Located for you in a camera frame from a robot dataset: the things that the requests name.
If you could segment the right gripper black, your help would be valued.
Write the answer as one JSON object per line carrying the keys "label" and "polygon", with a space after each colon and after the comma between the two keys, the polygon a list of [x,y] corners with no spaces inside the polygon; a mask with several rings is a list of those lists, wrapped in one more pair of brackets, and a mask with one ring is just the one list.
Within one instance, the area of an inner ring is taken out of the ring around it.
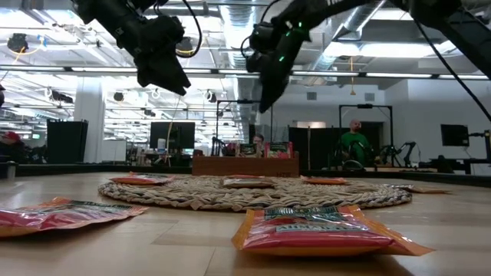
{"label": "right gripper black", "polygon": [[266,112],[284,94],[288,75],[292,70],[302,44],[310,42],[308,32],[266,34],[254,32],[249,39],[253,54],[245,60],[249,73],[260,73],[262,95],[259,112]]}

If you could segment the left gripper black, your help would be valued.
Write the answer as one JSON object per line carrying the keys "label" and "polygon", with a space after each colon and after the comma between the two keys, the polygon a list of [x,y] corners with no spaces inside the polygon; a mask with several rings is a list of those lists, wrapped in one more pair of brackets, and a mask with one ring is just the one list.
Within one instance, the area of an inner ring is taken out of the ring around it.
{"label": "left gripper black", "polygon": [[183,34],[180,20],[167,15],[125,19],[114,30],[117,46],[125,49],[137,66],[139,85],[146,87],[152,84],[180,96],[184,96],[186,88],[191,86],[180,63],[152,60],[155,61],[162,53],[173,54]]}

